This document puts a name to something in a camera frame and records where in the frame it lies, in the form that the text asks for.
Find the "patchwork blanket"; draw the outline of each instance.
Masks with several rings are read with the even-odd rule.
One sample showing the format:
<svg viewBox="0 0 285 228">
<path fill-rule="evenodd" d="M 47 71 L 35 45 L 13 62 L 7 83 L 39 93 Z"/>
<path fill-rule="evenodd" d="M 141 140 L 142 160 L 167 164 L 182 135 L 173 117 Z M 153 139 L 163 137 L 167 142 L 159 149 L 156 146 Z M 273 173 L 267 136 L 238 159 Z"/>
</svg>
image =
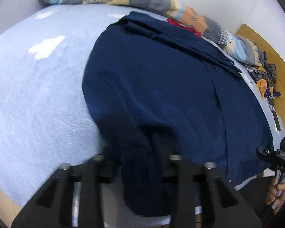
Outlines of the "patchwork blanket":
<svg viewBox="0 0 285 228">
<path fill-rule="evenodd" d="M 264 52 L 249 39 L 237 36 L 214 20 L 200 15 L 193 8 L 176 0 L 40 0 L 47 4 L 80 4 L 106 3 L 111 5 L 132 6 L 148 10 L 163 16 L 173 18 L 185 26 L 200 32 L 204 37 L 217 43 L 226 53 L 237 59 L 251 74 L 257 83 L 262 97 L 280 96 L 274 91 L 276 69 L 274 64 L 268 64 Z"/>
</svg>

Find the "silver bolt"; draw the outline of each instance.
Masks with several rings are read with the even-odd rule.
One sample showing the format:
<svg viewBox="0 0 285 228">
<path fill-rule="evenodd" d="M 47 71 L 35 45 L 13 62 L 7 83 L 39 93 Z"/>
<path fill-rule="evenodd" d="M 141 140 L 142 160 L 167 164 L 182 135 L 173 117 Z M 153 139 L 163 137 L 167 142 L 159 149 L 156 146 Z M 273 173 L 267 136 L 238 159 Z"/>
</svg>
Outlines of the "silver bolt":
<svg viewBox="0 0 285 228">
<path fill-rule="evenodd" d="M 93 158 L 93 160 L 95 160 L 95 161 L 102 161 L 102 160 L 104 160 L 104 159 L 105 159 L 105 157 L 104 157 L 102 154 L 96 155 L 96 156 Z"/>
<path fill-rule="evenodd" d="M 67 170 L 70 166 L 71 166 L 70 163 L 63 163 L 62 165 L 60 165 L 60 169 Z"/>
<path fill-rule="evenodd" d="M 214 163 L 214 162 L 207 162 L 207 163 L 205 164 L 205 167 L 206 167 L 207 169 L 216 168 L 216 163 Z"/>
<path fill-rule="evenodd" d="M 181 155 L 177 155 L 177 154 L 170 155 L 169 158 L 172 161 L 180 161 L 183 159 L 183 157 Z"/>
</svg>

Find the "red cloth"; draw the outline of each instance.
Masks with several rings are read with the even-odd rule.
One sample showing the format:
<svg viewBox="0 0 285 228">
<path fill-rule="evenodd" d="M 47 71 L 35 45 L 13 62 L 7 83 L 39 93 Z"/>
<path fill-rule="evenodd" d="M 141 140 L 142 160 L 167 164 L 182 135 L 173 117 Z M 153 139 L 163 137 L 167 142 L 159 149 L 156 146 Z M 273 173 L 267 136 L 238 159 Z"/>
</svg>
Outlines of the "red cloth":
<svg viewBox="0 0 285 228">
<path fill-rule="evenodd" d="M 172 25 L 175 25 L 175 26 L 184 28 L 184 29 L 186 29 L 186 30 L 188 30 L 188 31 L 191 31 L 191 32 L 193 32 L 196 36 L 198 36 L 199 38 L 201 38 L 201 33 L 198 32 L 197 30 L 195 30 L 195 29 L 192 28 L 192 27 L 185 26 L 185 25 L 183 25 L 183 24 L 179 23 L 178 21 L 176 21 L 176 20 L 174 20 L 174 19 L 171 19 L 171 18 L 167 19 L 167 22 L 168 22 L 169 24 L 172 24 Z"/>
</svg>

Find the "navy blue shirt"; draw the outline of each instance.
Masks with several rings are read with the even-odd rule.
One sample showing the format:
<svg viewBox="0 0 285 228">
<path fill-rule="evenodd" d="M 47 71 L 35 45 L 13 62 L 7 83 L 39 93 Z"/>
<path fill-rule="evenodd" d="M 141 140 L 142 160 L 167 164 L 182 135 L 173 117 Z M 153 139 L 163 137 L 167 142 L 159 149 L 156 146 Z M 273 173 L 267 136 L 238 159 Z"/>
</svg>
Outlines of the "navy blue shirt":
<svg viewBox="0 0 285 228">
<path fill-rule="evenodd" d="M 164 126 L 177 153 L 216 162 L 234 184 L 268 167 L 256 149 L 272 149 L 272 134 L 240 70 L 182 28 L 131 12 L 96 41 L 82 88 L 92 119 L 119 151 L 151 151 L 139 128 Z"/>
</svg>

